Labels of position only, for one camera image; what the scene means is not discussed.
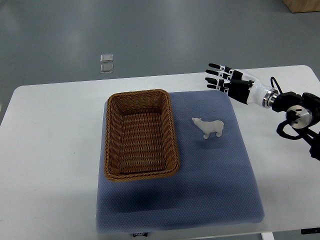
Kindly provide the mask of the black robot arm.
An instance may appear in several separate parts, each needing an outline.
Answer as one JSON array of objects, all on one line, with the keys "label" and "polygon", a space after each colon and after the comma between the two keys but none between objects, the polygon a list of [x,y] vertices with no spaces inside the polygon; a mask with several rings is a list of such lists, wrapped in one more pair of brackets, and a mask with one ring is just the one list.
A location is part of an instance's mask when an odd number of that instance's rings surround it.
[{"label": "black robot arm", "polygon": [[302,95],[292,91],[279,94],[270,101],[273,111],[285,112],[285,120],[276,132],[289,140],[305,140],[312,158],[320,159],[320,134],[311,129],[320,122],[320,98],[312,93]]}]

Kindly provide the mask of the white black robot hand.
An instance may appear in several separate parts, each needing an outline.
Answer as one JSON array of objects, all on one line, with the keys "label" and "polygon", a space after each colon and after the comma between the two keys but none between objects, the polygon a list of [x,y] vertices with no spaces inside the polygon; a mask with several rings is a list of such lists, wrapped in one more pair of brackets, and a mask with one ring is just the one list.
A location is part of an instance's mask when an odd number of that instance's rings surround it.
[{"label": "white black robot hand", "polygon": [[243,104],[257,104],[263,108],[271,107],[271,100],[279,92],[262,84],[261,80],[247,72],[227,66],[209,63],[205,72],[207,87],[227,94],[230,98]]}]

